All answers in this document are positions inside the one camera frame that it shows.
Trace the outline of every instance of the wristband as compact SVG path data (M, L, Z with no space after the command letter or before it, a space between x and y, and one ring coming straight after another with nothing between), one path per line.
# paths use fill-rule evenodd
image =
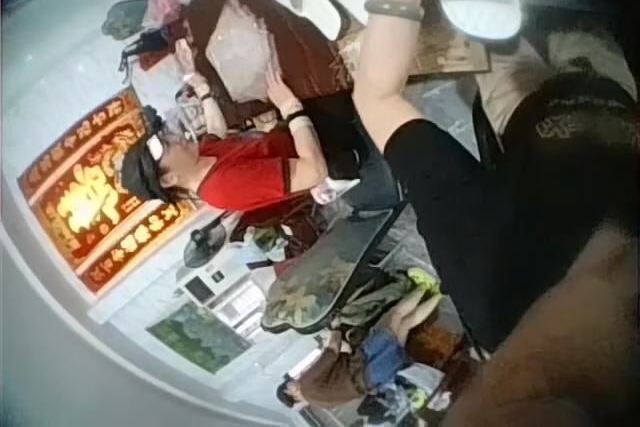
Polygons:
M370 14L398 17L413 22L420 22L424 17L424 9L421 6L401 0L367 0L364 10Z
M287 123L287 125L289 125L293 119L297 119L298 117L306 117L306 116L307 114L303 109L289 115L286 119L284 119L284 121Z
M311 119L306 115L302 117L296 117L291 122L289 122L289 130L292 134L300 129L304 129L305 127L313 127L313 122L311 122Z

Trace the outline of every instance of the brown fabric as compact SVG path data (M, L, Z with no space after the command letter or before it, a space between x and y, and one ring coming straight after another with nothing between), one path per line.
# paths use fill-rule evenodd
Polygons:
M367 395L365 358L360 350L353 354L325 349L298 382L304 399L318 407L344 404Z

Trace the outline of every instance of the white wall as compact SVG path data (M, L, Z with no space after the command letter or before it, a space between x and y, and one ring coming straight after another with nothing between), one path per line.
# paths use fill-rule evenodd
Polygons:
M108 9L117 1L120 0L34 0L3 17L3 226L35 278L61 308L133 370L137 369L148 380L177 395L184 394L225 415L261 419L262 425L286 420L273 410L245 402L245 398L237 403L225 400L211 385L204 385L160 361L136 339L132 340L112 324L105 323L141 290L177 264L182 257L188 229L136 268L130 276L131 282L124 282L121 289L114 289L112 293L119 296L108 296L96 304L55 251L18 190L16 178L33 159L75 121L123 88L123 76L117 69L126 42L104 37L100 31ZM149 73L134 70L133 84L143 103L150 103L162 111L173 105L179 79L175 61L169 58ZM7 305L15 302L15 296L11 299ZM92 320L89 311L103 325ZM25 322L22 328L27 329L28 321L22 320ZM18 327L18 321L11 324L12 330ZM4 336L7 335L22 334L14 330L10 334L5 331ZM47 343L46 337L38 340L37 334L34 339L34 342ZM56 362L44 354L43 358ZM82 368L72 357L68 360L71 368Z
M6 427L259 427L178 399L85 342L2 250L2 408Z
M282 420L275 386L283 372L313 349L313 339L273 336L212 376L145 331L150 316L157 319L172 302L171 278L189 226L95 302L53 248L18 190L16 178L33 159L75 121L122 89L123 75L117 69L126 42L104 37L100 31L106 12L118 1L34 0L3 18L2 214L6 231L38 280L106 348L197 401L265 421ZM143 103L160 111L171 108L180 85L175 61L165 59L147 73L134 70L133 85Z

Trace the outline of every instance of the man's arm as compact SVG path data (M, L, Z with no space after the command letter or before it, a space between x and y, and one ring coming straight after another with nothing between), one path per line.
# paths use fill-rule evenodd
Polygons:
M280 72L269 68L267 72L269 99L283 118L302 110L289 87L283 82ZM328 175L327 162L320 148L318 136L309 117L302 116L289 123L297 159L289 159L289 190L291 193L309 190Z
M640 390L637 268L638 239L598 232L569 274L521 319L444 425L573 427L633 415Z
M332 330L329 343L323 350L320 357L311 364L302 374L306 382L313 382L318 377L322 377L326 372L331 370L340 355L340 347L342 345L342 333L339 330Z
M397 0L420 6L422 0ZM402 98L413 61L420 23L370 14L353 99L374 143L384 151L401 125L422 118Z

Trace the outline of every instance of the table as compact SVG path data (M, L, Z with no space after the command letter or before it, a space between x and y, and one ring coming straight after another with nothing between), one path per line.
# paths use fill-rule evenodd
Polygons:
M341 219L311 249L277 279L267 295L262 328L268 332L294 329L311 334L325 327L326 319L351 294L351 279L368 267L404 204L369 218Z

